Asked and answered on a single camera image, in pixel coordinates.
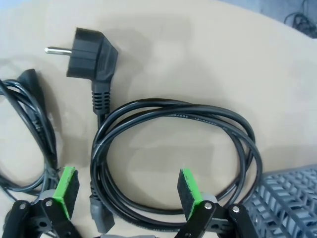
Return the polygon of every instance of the plug strain relief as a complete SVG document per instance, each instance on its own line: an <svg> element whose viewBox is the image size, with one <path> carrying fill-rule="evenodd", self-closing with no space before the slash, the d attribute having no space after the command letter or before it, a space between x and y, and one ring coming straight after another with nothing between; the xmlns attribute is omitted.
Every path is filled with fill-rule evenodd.
<svg viewBox="0 0 317 238"><path fill-rule="evenodd" d="M93 110L96 115L107 115L110 112L110 86L105 83L92 84Z"/></svg>
<svg viewBox="0 0 317 238"><path fill-rule="evenodd" d="M90 190L91 190L91 197L94 198L95 200L98 200L100 201L98 195L97 195L97 192L93 186L93 183L90 181Z"/></svg>

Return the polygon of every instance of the black power cable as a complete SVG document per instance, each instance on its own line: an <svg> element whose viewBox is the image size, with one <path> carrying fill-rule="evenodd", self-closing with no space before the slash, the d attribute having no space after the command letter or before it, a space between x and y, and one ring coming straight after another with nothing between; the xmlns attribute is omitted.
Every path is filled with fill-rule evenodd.
<svg viewBox="0 0 317 238"><path fill-rule="evenodd" d="M17 199L10 191L38 197L43 191L56 188L59 177L55 134L46 116L44 96L35 70L25 71L17 80L0 80L0 95L4 95L19 114L44 156L44 171L33 183L20 186L0 175L0 187L13 200Z"/></svg>
<svg viewBox="0 0 317 238"><path fill-rule="evenodd" d="M128 112L150 107L158 108L133 114L113 125L117 119ZM183 214L182 209L158 209L130 200L116 186L105 158L109 147L116 136L137 124L159 117L192 119L222 128L232 139L237 149L240 160L240 173L228 187L216 196L216 198L221 200L225 196L229 195L230 192L233 192L226 206L232 204L237 199L246 179L246 171L254 158L257 164L256 178L252 188L240 202L244 203L250 198L262 175L262 160L255 145L253 130L250 124L242 116L220 107L195 105L169 99L142 99L127 103L110 113L98 129L93 142L91 161L92 184L98 198L109 211L123 218L127 222L151 230L174 232L184 225L184 223L157 221L132 210L130 207L157 214ZM225 118L239 123L245 131L229 123L228 120L225 120ZM244 143L248 148L247 151L244 150L242 143Z"/></svg>

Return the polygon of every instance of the plug prong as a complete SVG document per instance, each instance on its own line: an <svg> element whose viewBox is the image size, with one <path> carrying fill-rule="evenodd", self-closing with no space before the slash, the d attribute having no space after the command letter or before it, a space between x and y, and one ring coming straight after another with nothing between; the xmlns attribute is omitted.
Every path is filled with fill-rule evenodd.
<svg viewBox="0 0 317 238"><path fill-rule="evenodd" d="M45 48L47 54L70 56L71 49L49 46Z"/></svg>

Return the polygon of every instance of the gray plastic crate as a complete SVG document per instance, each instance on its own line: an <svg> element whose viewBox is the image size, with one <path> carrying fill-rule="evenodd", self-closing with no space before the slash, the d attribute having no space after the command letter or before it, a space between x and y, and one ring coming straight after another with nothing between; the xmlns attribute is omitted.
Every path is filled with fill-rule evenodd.
<svg viewBox="0 0 317 238"><path fill-rule="evenodd" d="M264 174L246 207L262 238L317 238L317 165Z"/></svg>

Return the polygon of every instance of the beige table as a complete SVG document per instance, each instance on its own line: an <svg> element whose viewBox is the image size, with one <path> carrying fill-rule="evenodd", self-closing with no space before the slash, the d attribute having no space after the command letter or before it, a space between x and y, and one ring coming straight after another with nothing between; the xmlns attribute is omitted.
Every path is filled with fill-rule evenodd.
<svg viewBox="0 0 317 238"><path fill-rule="evenodd" d="M16 78L32 67L41 74L60 165L79 170L81 187L72 221L83 237L98 234L88 200L97 127L91 83L65 77L68 57L44 53L49 45L71 47L76 27L102 31L120 51L113 109L147 97L225 107L252 125L265 171L316 162L317 44L301 33L216 0L28 1L0 13L0 78ZM3 98L0 131L1 173L21 184L31 181L43 169L42 155ZM220 129L173 118L123 133L111 146L109 164L130 198L156 207L180 206L180 168L191 168L202 190L217 193L238 166L233 144ZM0 200L2 225L12 203L2 193ZM119 218L110 233L174 236Z"/></svg>

